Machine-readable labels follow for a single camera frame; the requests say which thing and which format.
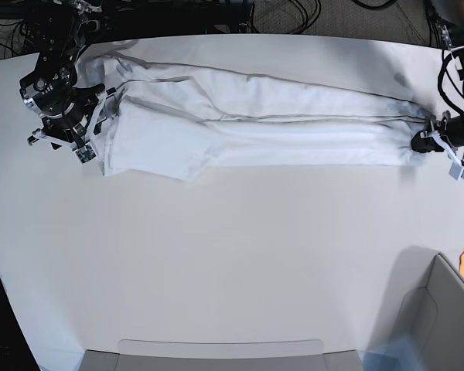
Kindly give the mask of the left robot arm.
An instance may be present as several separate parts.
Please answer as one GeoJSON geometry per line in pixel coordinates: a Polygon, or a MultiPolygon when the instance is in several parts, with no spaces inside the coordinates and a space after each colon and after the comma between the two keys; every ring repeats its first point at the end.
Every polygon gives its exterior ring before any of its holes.
{"type": "Polygon", "coordinates": [[[429,119],[425,129],[412,138],[411,148],[417,153],[444,152],[445,146],[464,147],[464,109],[450,100],[443,87],[444,79],[450,76],[449,67],[455,66],[462,84],[459,96],[464,100],[464,1],[426,1],[425,14],[442,49],[437,89],[456,116],[446,111],[441,119],[429,119]]]}

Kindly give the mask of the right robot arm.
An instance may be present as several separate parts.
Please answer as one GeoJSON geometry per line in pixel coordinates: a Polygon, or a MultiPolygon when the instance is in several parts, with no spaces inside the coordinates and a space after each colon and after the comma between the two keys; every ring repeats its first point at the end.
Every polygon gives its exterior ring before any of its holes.
{"type": "Polygon", "coordinates": [[[105,85],[77,87],[77,61],[104,34],[108,16],[102,1],[39,1],[26,19],[39,50],[34,70],[19,81],[24,105],[35,112],[43,127],[28,138],[54,148],[74,150],[87,145],[94,128],[95,107],[105,85]]]}

